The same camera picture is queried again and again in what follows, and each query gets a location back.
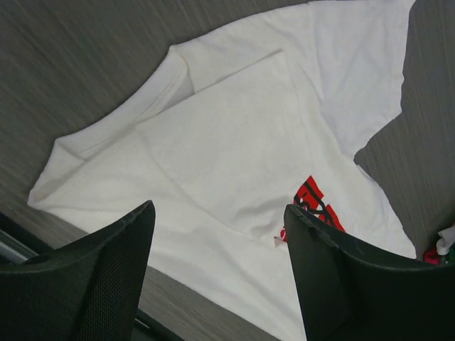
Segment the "white t-shirt red print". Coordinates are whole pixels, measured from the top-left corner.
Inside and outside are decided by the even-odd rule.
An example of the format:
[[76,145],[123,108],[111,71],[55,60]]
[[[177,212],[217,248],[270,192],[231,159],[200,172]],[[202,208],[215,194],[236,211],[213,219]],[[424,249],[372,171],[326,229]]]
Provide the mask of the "white t-shirt red print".
[[354,161],[402,111],[411,7],[313,1],[170,47],[124,104],[55,141],[28,204],[92,233],[152,200],[150,266],[280,340],[303,340],[288,204],[416,255]]

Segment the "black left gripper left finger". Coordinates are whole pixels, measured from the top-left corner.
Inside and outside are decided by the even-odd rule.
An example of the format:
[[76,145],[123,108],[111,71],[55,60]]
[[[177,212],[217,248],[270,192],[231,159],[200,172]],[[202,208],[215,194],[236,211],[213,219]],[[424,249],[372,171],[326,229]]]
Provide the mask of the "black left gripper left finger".
[[64,247],[1,266],[1,339],[130,340],[155,220],[148,200]]

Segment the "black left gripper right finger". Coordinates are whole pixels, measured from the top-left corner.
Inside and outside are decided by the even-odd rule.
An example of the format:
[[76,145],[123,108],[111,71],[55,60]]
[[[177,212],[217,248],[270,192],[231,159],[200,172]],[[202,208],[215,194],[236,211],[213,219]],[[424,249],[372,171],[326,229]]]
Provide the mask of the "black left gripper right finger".
[[453,340],[454,266],[373,246],[288,205],[284,227],[308,340]]

